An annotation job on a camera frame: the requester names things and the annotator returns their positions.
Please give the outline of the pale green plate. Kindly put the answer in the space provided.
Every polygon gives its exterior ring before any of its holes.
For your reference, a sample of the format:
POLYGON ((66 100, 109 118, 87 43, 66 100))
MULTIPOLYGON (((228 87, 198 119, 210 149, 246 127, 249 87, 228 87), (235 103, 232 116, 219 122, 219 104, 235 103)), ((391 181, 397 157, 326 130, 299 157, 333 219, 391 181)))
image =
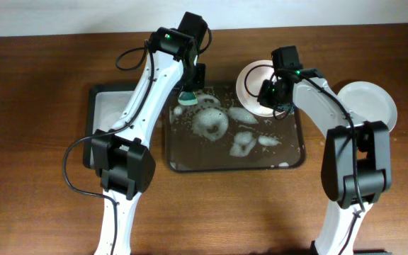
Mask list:
POLYGON ((381 120, 392 132, 397 123, 397 106, 386 90, 367 82, 355 81, 345 85, 338 97, 354 113, 370 122, 381 120))

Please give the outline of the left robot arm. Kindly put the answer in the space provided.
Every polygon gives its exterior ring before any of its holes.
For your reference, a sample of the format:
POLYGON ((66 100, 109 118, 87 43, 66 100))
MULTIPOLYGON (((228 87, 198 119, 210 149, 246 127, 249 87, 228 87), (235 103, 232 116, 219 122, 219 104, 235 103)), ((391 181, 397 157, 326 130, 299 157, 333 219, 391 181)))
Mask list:
POLYGON ((91 153, 105 200, 97 254, 130 254, 136 207, 156 167, 149 150, 155 123, 172 89, 193 91, 203 78, 198 56, 205 52, 203 39, 211 37, 208 27, 153 32, 144 42, 144 71, 120 119, 94 132, 91 153))

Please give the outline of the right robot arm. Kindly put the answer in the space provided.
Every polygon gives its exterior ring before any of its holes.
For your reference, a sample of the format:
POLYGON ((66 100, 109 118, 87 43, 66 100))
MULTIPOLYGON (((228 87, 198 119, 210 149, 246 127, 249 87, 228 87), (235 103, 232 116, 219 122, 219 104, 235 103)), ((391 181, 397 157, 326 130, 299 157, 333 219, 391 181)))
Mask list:
POLYGON ((353 254, 364 218, 392 184, 390 127, 352 110, 318 69, 274 69, 257 101, 274 111, 304 111, 324 135, 321 181, 329 204, 310 253, 353 254))

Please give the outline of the pink white plate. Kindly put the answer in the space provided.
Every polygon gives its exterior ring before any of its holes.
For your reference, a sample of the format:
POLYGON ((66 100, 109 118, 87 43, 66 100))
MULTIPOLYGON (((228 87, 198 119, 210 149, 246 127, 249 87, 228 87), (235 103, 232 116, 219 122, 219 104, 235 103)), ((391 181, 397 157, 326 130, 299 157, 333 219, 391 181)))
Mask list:
POLYGON ((271 60, 258 60, 245 66, 239 73, 236 82, 236 93, 239 102, 250 113, 266 118, 273 117, 273 110, 261 106, 257 101, 262 83, 270 79, 273 74, 273 62, 271 60))

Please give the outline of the green yellow sponge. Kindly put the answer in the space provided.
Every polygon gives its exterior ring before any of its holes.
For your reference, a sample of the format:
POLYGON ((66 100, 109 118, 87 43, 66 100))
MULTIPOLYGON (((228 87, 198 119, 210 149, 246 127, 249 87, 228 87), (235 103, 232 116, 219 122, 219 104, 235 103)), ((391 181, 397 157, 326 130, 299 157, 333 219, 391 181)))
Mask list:
POLYGON ((193 106, 198 103, 198 99, 193 91, 182 91, 178 95, 178 103, 182 106, 193 106))

